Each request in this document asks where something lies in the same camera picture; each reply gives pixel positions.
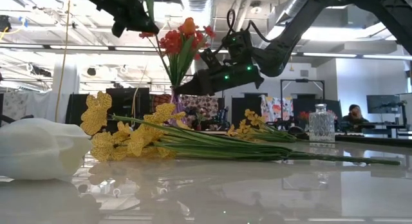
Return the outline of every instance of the ceiling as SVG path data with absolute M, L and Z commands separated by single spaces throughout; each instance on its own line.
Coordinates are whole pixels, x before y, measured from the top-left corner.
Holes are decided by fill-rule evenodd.
M 169 30 L 176 29 L 186 17 L 194 17 L 201 27 L 211 25 L 217 37 L 211 42 L 212 49 L 218 48 L 220 40 L 226 35 L 228 27 L 227 11 L 237 11 L 235 28 L 245 28 L 253 21 L 263 35 L 274 38 L 283 29 L 282 26 L 271 27 L 271 19 L 276 8 L 287 0 L 197 0 L 202 4 L 200 12 L 194 11 L 193 0 L 157 0 L 155 3 L 155 20 L 164 36 Z M 251 3 L 260 3 L 261 11 L 252 13 Z M 5 35 L 2 43 L 64 45 L 66 38 L 68 0 L 0 0 L 0 15 L 10 16 L 12 30 L 19 30 L 12 35 Z M 20 18 L 27 20 L 22 26 Z M 147 39 L 141 39 L 136 32 L 125 31 L 121 38 L 111 33 L 113 17 L 107 12 L 96 10 L 96 6 L 88 0 L 71 0 L 70 26 L 68 32 L 69 45 L 81 46 L 138 46 L 152 47 Z M 264 48 L 265 42 L 251 30 L 252 42 Z M 363 38 L 363 41 L 340 39 L 342 33 L 351 34 L 351 38 Z M 314 25 L 303 35 L 295 51 L 318 53 L 390 53 L 396 50 L 393 36 L 371 13 L 354 6 L 340 9 L 325 9 L 314 22 Z M 0 72 L 5 79 L 41 79 L 42 82 L 15 82 L 28 89 L 46 91 L 51 88 L 51 78 L 31 72 L 32 66 L 38 66 L 53 74 L 55 61 L 62 58 L 61 50 L 28 50 L 16 51 L 1 49 Z M 143 86 L 139 82 L 163 83 L 153 91 L 168 91 L 167 75 L 162 63 L 153 51 L 123 54 L 118 52 L 99 53 L 99 51 L 69 52 L 76 55 L 77 65 L 81 72 L 80 81 L 90 82 L 103 80 L 103 83 L 82 83 L 82 93 L 95 93 L 113 87 L 111 81 L 131 81 L 127 86 Z M 325 59 L 315 57 L 294 57 L 294 62 L 311 63 L 314 67 Z M 87 74 L 88 68 L 95 68 L 96 76 Z

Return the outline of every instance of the white flower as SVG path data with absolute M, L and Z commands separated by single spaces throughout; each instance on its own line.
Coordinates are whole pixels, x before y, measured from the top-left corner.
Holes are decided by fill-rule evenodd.
M 72 176 L 91 147 L 76 125 L 19 120 L 0 128 L 0 175 L 24 180 Z

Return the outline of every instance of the glass bottle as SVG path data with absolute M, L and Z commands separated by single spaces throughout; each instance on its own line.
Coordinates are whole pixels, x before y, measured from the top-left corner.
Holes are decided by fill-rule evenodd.
M 335 117 L 327 112 L 326 104 L 316 104 L 316 112 L 309 114 L 309 140 L 315 142 L 335 141 Z

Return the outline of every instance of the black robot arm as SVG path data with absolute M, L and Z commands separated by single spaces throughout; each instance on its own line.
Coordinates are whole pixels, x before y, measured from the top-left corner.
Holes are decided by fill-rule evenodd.
M 123 31 L 131 30 L 158 34 L 159 28 L 150 19 L 139 0 L 90 0 L 97 10 L 105 10 L 114 17 L 111 29 L 114 36 L 120 37 Z
M 229 25 L 229 33 L 222 40 L 222 46 L 228 49 L 231 58 L 231 61 L 227 61 L 229 65 L 222 66 L 218 63 L 215 57 L 217 52 L 211 54 L 209 51 L 207 54 L 201 54 L 202 59 L 207 64 L 208 61 L 215 63 L 208 64 L 209 69 L 207 70 L 198 71 L 190 82 L 176 88 L 176 93 L 213 95 L 217 91 L 251 82 L 255 82 L 258 88 L 263 79 L 256 74 L 257 69 L 253 67 L 249 74 L 245 72 L 245 69 L 250 68 L 249 64 L 252 64 L 252 59 L 264 75 L 268 77 L 279 76 L 302 34 L 309 29 L 322 10 L 329 6 L 350 4 L 375 14 L 397 38 L 398 42 L 409 53 L 412 53 L 412 19 L 410 18 L 412 7 L 405 0 L 307 0 L 294 19 L 286 25 L 281 35 L 271 41 L 266 40 L 260 34 L 253 22 L 249 23 L 246 30 L 233 33 L 231 33 L 232 27 Z M 270 43 L 265 49 L 252 47 L 250 40 L 248 40 L 248 38 L 250 39 L 248 32 L 250 25 L 256 29 L 263 40 Z

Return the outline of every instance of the glossy table surface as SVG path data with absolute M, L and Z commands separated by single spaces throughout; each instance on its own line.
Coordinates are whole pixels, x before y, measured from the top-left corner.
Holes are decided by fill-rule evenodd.
M 412 223 L 412 149 L 336 143 L 313 153 L 399 160 L 98 163 L 66 182 L 0 178 L 0 223 Z

